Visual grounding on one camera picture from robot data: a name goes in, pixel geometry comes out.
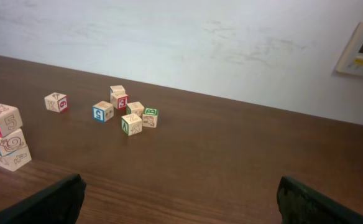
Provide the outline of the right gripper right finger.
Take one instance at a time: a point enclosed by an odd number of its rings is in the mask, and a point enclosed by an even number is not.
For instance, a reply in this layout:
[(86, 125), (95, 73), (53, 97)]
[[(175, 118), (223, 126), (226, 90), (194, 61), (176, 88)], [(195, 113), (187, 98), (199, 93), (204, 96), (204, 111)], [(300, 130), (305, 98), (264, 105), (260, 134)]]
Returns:
[(280, 179), (277, 204), (282, 224), (363, 224), (363, 215), (288, 176)]

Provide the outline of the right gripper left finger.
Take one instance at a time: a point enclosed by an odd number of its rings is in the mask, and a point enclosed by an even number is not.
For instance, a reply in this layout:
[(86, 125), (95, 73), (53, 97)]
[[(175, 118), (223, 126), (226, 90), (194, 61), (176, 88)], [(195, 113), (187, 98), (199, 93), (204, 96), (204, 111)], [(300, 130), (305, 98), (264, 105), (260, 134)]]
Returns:
[(0, 212), (0, 224), (75, 224), (85, 198), (86, 183), (70, 175)]

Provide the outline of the wooden block red U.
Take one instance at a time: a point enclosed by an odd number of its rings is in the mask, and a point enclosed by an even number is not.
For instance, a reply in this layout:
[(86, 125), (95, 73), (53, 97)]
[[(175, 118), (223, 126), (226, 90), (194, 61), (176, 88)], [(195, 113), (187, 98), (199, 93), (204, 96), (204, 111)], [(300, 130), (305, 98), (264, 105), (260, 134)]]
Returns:
[(7, 136), (0, 138), (0, 156), (6, 156), (16, 150), (26, 147), (26, 145), (27, 143), (22, 129), (19, 128)]

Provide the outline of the wooden block shell drawing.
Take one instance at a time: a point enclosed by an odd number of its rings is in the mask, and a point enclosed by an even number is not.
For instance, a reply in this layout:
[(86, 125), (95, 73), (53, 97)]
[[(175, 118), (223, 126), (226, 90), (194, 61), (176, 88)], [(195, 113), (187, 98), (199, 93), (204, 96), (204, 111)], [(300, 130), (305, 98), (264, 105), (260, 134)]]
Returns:
[(23, 122), (18, 108), (0, 104), (0, 138), (22, 127)]

